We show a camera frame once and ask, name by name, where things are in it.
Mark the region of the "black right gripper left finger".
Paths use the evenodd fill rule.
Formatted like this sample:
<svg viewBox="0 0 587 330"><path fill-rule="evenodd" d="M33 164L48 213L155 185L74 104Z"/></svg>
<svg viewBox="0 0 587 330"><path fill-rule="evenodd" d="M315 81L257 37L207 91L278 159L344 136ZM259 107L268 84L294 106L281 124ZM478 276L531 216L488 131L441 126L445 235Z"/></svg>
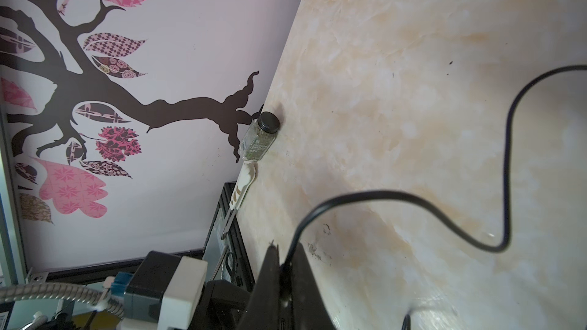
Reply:
<svg viewBox="0 0 587 330"><path fill-rule="evenodd" d="M280 307L279 250L270 245L264 256L254 290L237 329L278 329Z"/></svg>

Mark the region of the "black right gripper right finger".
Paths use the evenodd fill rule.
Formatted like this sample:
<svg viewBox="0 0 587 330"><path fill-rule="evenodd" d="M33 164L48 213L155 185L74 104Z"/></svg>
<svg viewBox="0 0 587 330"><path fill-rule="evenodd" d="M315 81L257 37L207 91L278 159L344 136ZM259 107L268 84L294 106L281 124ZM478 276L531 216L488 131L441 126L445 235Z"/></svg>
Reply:
<svg viewBox="0 0 587 330"><path fill-rule="evenodd" d="M335 329L323 303L313 271L302 244L291 263L292 316L294 329Z"/></svg>

